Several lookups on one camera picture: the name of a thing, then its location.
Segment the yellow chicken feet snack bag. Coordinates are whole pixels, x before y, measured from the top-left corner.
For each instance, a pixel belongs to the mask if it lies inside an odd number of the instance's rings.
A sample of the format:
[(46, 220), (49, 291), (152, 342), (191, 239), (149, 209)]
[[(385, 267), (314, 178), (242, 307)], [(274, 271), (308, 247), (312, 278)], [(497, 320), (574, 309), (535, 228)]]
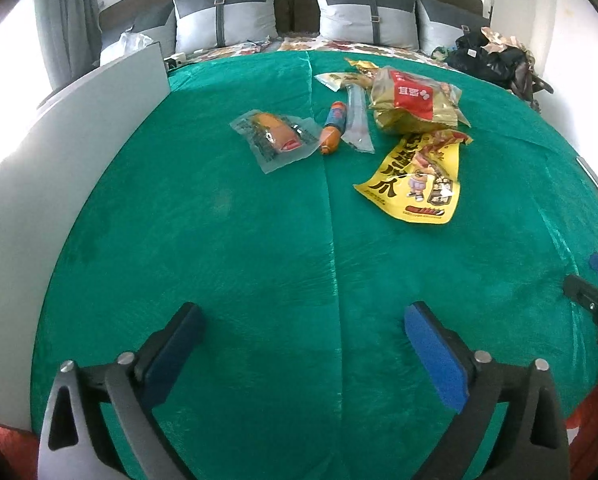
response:
[(460, 195), (460, 148), (471, 142), (468, 134), (454, 129), (404, 136), (375, 174), (354, 188), (392, 218), (448, 223)]

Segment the large gold red snack bag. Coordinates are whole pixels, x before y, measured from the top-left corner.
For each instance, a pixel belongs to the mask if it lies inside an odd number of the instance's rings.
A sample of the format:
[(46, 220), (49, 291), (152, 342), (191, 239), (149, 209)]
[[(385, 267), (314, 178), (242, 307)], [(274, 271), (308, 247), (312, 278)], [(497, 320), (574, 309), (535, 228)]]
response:
[(461, 96), (454, 84), (388, 66), (373, 76), (371, 110), (380, 130), (399, 136), (469, 127)]

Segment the clear vacuum sausage pack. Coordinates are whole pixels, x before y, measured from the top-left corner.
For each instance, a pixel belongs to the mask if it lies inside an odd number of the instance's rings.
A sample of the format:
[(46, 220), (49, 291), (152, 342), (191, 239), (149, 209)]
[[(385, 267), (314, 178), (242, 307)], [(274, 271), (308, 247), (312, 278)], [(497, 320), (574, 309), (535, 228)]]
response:
[(265, 174), (308, 158), (320, 146), (321, 129), (313, 118), (249, 110), (229, 126), (248, 142)]

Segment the clear long snack tube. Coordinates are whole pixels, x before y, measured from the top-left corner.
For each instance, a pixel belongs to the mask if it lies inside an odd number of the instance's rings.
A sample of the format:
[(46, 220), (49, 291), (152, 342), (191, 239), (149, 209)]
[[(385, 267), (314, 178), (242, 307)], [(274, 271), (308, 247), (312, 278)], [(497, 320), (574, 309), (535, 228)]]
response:
[(347, 118), (342, 140), (354, 150), (374, 154), (374, 144), (369, 133), (365, 90), (358, 84), (347, 85)]

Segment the orange sausage stick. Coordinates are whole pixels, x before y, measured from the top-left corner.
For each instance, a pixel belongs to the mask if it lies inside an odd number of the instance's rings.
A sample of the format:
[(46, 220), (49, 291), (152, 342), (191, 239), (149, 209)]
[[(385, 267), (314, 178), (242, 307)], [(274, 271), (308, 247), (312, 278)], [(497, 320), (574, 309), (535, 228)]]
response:
[(337, 101), (329, 109), (325, 125), (320, 135), (320, 151), (330, 155), (337, 151), (340, 139), (346, 130), (347, 106)]

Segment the white green rice cracker pack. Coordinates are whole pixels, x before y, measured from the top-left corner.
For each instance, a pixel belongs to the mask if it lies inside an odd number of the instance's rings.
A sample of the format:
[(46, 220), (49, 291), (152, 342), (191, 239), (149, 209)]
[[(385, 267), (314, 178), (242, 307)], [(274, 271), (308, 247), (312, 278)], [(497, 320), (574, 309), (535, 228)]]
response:
[(338, 92), (351, 86), (359, 86), (363, 90), (372, 88), (372, 79), (363, 74), (354, 73), (323, 73), (315, 79), (331, 91)]

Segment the small yellow snack packet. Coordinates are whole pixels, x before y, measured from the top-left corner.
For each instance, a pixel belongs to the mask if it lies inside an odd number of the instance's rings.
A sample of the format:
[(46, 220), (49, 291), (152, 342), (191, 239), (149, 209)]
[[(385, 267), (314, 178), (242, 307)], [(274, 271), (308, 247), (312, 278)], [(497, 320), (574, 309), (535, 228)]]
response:
[(372, 75), (379, 70), (379, 67), (373, 62), (364, 60), (351, 60), (351, 58), (346, 58), (346, 61), (354, 68), (354, 70), (357, 70), (359, 73)]

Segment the green velvet cloth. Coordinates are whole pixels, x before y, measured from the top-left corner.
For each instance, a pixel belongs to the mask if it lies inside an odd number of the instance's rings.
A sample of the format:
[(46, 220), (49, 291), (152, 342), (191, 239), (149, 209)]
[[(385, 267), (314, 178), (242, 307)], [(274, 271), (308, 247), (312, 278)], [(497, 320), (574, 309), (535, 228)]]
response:
[(598, 382), (597, 330), (561, 290), (598, 286), (598, 193), (564, 138), (504, 90), (456, 84), (471, 143), (443, 226), (366, 200), (395, 147), (342, 146), (265, 174), (232, 128), (249, 110), (323, 122), (339, 52), (278, 52), (177, 70), (95, 186), (58, 258), (39, 322), (31, 417), (65, 360), (108, 363), (186, 301), (207, 328), (156, 418), (202, 479), (407, 479), (452, 418), (403, 330), (425, 301), (494, 359), (546, 359), (571, 412)]

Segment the white foam box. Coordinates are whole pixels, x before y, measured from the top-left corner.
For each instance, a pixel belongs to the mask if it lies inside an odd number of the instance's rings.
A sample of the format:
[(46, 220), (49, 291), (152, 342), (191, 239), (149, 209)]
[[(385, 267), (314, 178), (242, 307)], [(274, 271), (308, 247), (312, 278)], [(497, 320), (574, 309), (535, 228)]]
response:
[(54, 266), (102, 174), (170, 92), (158, 44), (51, 96), (0, 163), (0, 425), (31, 427), (37, 326)]

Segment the grey pillow far right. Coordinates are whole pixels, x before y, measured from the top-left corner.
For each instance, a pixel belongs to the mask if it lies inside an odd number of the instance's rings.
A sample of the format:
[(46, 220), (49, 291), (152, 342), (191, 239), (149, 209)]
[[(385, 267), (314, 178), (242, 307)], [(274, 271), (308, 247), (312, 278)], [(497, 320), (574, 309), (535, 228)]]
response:
[(437, 47), (453, 47), (465, 30), (490, 24), (487, 18), (438, 0), (416, 0), (419, 50), (430, 55)]

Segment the grey pillow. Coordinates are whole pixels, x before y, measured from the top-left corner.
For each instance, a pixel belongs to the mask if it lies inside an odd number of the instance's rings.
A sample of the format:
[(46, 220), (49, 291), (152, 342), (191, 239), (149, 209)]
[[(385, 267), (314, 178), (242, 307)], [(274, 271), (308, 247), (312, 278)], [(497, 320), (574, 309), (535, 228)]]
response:
[(407, 50), (419, 48), (416, 0), (317, 0), (320, 35)]
[(465, 30), (490, 24), (487, 18), (438, 0), (416, 0), (419, 50), (430, 55), (437, 47), (453, 47)]
[(175, 52), (276, 38), (274, 0), (173, 0)]
[(142, 34), (158, 42), (162, 56), (168, 58), (175, 51), (176, 29), (177, 19), (172, 1), (163, 6), (153, 6), (134, 18), (124, 18), (119, 24), (110, 27), (101, 25), (101, 58), (112, 58), (117, 53), (124, 53), (124, 48), (118, 44), (124, 32)]

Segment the white plastic bag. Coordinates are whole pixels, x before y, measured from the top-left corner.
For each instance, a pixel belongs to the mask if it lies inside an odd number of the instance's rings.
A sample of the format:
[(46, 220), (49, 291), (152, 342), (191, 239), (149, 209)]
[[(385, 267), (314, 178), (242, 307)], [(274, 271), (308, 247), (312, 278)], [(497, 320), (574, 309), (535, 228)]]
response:
[(154, 44), (154, 40), (142, 32), (123, 32), (117, 41), (103, 49), (100, 55), (100, 65), (104, 66), (117, 58), (123, 58), (124, 55), (143, 50), (150, 44)]

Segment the grey pillow far left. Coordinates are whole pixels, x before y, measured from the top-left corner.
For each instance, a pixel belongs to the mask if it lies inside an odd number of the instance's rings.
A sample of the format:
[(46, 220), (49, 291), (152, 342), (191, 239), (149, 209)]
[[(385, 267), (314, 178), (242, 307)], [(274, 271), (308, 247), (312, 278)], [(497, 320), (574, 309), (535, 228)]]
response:
[(142, 34), (158, 42), (162, 56), (168, 58), (175, 51), (176, 29), (177, 19), (172, 1), (163, 6), (153, 6), (134, 18), (124, 18), (119, 24), (110, 27), (101, 25), (101, 58), (112, 58), (117, 53), (124, 53), (124, 48), (118, 44), (124, 32)]

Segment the grey pillow centre right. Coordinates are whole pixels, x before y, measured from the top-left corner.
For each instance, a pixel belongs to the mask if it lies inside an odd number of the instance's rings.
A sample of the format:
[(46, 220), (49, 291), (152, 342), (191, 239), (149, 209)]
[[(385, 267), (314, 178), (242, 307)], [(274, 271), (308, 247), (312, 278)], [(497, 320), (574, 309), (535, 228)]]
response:
[(416, 0), (317, 0), (320, 35), (407, 50), (419, 48)]

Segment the floral bed sheet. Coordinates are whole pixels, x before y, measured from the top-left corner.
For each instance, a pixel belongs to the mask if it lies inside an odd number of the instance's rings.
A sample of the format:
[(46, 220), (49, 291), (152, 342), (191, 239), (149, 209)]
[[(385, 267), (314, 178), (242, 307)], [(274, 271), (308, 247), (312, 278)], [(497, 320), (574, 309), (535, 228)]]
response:
[(386, 58), (399, 58), (400, 60), (449, 68), (447, 63), (430, 58), (430, 56), (421, 52), (397, 47), (373, 46), (372, 44), (362, 44), (361, 42), (334, 41), (325, 39), (321, 36), (267, 38), (266, 40), (261, 41), (245, 41), (227, 47), (198, 49), (191, 54), (175, 52), (168, 58), (168, 61), (172, 60), (177, 63), (177, 66), (181, 66), (185, 64), (218, 60), (218, 58), (234, 58), (234, 56), (272, 53), (276, 51), (335, 51), (352, 54), (379, 55), (385, 56)]

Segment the grey curtain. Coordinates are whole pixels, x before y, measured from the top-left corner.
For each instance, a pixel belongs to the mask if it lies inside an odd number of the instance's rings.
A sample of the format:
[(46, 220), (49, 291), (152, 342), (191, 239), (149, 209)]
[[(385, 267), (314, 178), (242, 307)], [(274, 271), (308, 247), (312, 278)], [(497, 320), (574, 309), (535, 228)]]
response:
[(40, 48), (51, 88), (89, 73), (100, 58), (98, 0), (34, 0)]

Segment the grey pillow centre left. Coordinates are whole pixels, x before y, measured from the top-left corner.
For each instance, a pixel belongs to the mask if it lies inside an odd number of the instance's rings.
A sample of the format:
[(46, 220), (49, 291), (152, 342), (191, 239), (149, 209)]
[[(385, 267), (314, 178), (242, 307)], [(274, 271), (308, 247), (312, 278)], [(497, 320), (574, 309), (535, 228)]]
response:
[(173, 0), (175, 52), (276, 38), (274, 0)]

